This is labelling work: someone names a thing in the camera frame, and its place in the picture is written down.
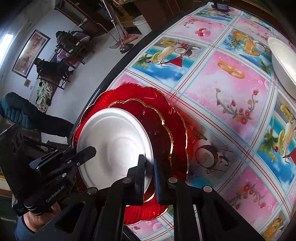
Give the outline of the person left hand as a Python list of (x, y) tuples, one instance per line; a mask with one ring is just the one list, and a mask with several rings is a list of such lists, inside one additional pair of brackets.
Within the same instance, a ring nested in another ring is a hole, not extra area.
[(51, 206), (50, 213), (44, 213), (40, 216), (33, 214), (32, 212), (28, 212), (23, 215), (23, 220), (27, 228), (33, 232), (37, 232), (40, 228), (46, 225), (49, 221), (51, 221), (56, 215), (61, 212), (59, 204), (56, 202)]

